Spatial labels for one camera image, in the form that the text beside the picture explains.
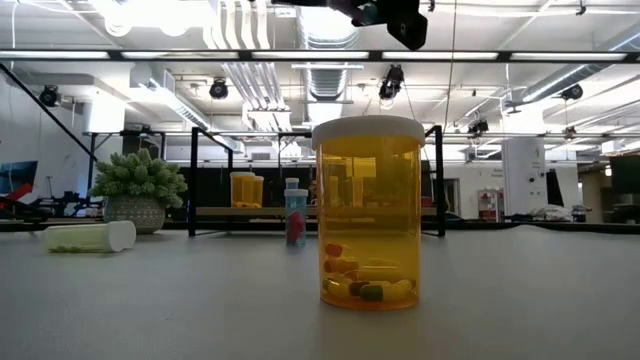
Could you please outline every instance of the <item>ceiling light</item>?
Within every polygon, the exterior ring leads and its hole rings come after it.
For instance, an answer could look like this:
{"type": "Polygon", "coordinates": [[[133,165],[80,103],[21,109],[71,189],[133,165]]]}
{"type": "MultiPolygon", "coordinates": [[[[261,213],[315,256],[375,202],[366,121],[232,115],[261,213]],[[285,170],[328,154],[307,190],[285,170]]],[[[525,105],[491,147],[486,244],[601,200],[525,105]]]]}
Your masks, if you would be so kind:
{"type": "Polygon", "coordinates": [[[363,70],[363,65],[354,64],[292,64],[294,70],[363,70]]]}
{"type": "Polygon", "coordinates": [[[235,136],[235,137],[275,137],[278,136],[277,132],[220,132],[220,135],[235,136]]]}
{"type": "Polygon", "coordinates": [[[108,59],[109,54],[106,51],[22,51],[22,50],[2,50],[0,51],[0,59],[108,59]]]}
{"type": "Polygon", "coordinates": [[[495,60],[497,52],[464,52],[464,51],[385,51],[382,58],[386,60],[495,60]]]}
{"type": "Polygon", "coordinates": [[[624,53],[513,53],[511,60],[521,61],[618,61],[624,53]]]}
{"type": "Polygon", "coordinates": [[[352,60],[369,58],[368,51],[254,51],[254,59],[352,60]]]}
{"type": "Polygon", "coordinates": [[[124,51],[122,57],[132,60],[237,60],[235,51],[124,51]]]}

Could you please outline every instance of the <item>gray tabletop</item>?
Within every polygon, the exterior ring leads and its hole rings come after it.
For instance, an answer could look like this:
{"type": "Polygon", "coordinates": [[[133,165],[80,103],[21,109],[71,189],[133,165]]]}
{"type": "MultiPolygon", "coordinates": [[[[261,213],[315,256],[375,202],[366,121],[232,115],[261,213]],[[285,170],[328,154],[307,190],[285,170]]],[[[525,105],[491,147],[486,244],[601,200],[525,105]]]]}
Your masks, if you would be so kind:
{"type": "Polygon", "coordinates": [[[0,359],[638,359],[640,239],[532,227],[425,237],[422,300],[319,300],[315,241],[140,237],[49,255],[0,234],[0,359]]]}

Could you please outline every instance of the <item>ceiling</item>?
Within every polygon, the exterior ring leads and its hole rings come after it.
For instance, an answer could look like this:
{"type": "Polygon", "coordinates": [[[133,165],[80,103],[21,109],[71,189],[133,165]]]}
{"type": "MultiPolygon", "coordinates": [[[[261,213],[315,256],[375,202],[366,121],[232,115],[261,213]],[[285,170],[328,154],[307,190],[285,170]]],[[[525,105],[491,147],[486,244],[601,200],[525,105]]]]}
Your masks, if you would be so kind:
{"type": "MultiPolygon", "coordinates": [[[[13,46],[15,29],[16,48],[109,48],[126,49],[204,49],[202,10],[207,1],[180,1],[183,16],[193,17],[193,27],[184,35],[170,37],[154,27],[134,27],[124,37],[112,37],[104,31],[104,19],[96,13],[63,13],[69,9],[92,11],[86,1],[32,0],[15,9],[15,28],[12,28],[14,1],[0,0],[0,48],[13,46]]],[[[421,12],[428,17],[429,31],[423,50],[551,50],[591,51],[615,34],[640,22],[640,3],[634,0],[590,0],[583,16],[574,13],[577,0],[466,0],[460,1],[454,14],[453,1],[436,1],[436,10],[421,12]]],[[[276,49],[299,47],[296,19],[282,16],[289,9],[272,7],[268,10],[268,35],[276,49]]],[[[384,26],[367,27],[359,31],[357,49],[398,49],[403,46],[388,35],[384,26]]],[[[127,120],[146,122],[155,128],[181,130],[181,118],[163,104],[145,101],[140,92],[130,88],[129,77],[134,63],[74,63],[74,62],[21,62],[19,67],[31,74],[88,74],[118,90],[145,111],[127,111],[127,120]]],[[[307,118],[305,100],[307,92],[301,70],[293,70],[290,63],[276,63],[276,74],[285,103],[291,109],[291,123],[302,124],[307,118]]],[[[221,130],[246,130],[240,116],[243,99],[232,84],[229,96],[213,100],[209,87],[214,77],[225,77],[220,63],[155,63],[157,70],[168,70],[176,78],[176,91],[221,130]]],[[[507,86],[530,86],[562,64],[402,64],[405,87],[393,108],[383,110],[377,98],[379,81],[389,68],[388,63],[366,63],[361,70],[351,70],[342,106],[343,116],[363,114],[390,114],[415,118],[425,124],[447,123],[447,131],[462,127],[469,119],[465,114],[507,86]]],[[[580,83],[584,96],[575,104],[561,99],[545,99],[535,106],[543,111],[547,130],[562,131],[567,124],[638,100],[640,81],[638,65],[616,65],[580,83]],[[625,86],[597,95],[616,85],[625,86]]],[[[614,116],[589,129],[604,132],[619,124],[639,122],[633,112],[614,116]]],[[[500,131],[500,113],[487,111],[491,131],[500,131]]]]}

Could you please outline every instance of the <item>capsule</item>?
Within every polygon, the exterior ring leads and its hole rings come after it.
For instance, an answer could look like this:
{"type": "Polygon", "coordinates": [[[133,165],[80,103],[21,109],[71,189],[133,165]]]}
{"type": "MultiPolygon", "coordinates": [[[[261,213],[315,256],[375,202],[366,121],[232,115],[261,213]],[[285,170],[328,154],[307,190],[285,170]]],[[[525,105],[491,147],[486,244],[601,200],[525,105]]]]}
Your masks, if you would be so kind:
{"type": "Polygon", "coordinates": [[[386,259],[370,258],[364,262],[363,267],[365,266],[371,266],[371,267],[392,266],[397,268],[398,266],[400,266],[400,263],[397,261],[391,261],[386,259]]]}
{"type": "Polygon", "coordinates": [[[394,267],[362,267],[345,274],[353,281],[388,281],[396,283],[407,278],[400,270],[394,267]]]}
{"type": "Polygon", "coordinates": [[[391,285],[388,281],[356,281],[349,284],[349,294],[351,296],[360,296],[360,289],[367,285],[391,285]]]}
{"type": "Polygon", "coordinates": [[[398,286],[401,286],[401,287],[405,288],[407,290],[407,292],[413,290],[413,288],[416,287],[415,281],[410,281],[410,280],[407,280],[407,279],[400,280],[397,283],[395,283],[394,285],[398,285],[398,286]]]}
{"type": "Polygon", "coordinates": [[[349,285],[341,284],[331,279],[324,279],[322,281],[322,288],[325,289],[329,294],[341,299],[350,296],[349,285]]]}
{"type": "Polygon", "coordinates": [[[394,301],[404,299],[409,291],[401,285],[365,285],[360,288],[360,297],[370,302],[394,301]]]}
{"type": "Polygon", "coordinates": [[[327,273],[344,274],[349,271],[357,270],[358,261],[329,258],[324,261],[323,268],[324,268],[324,271],[327,273]]]}
{"type": "Polygon", "coordinates": [[[324,247],[324,252],[333,257],[340,257],[342,255],[342,245],[340,244],[327,244],[324,247]]]}

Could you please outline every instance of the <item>potted plant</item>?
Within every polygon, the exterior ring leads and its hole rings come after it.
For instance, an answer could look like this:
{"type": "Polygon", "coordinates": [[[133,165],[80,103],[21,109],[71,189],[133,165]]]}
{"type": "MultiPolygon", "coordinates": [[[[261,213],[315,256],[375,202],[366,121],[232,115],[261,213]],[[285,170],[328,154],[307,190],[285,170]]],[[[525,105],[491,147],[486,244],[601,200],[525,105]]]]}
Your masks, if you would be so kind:
{"type": "Polygon", "coordinates": [[[106,198],[107,222],[129,220],[138,234],[151,234],[164,224],[165,208],[180,207],[179,193],[187,190],[179,167],[151,160],[147,149],[138,154],[111,155],[111,164],[98,162],[99,172],[91,196],[106,198]]]}

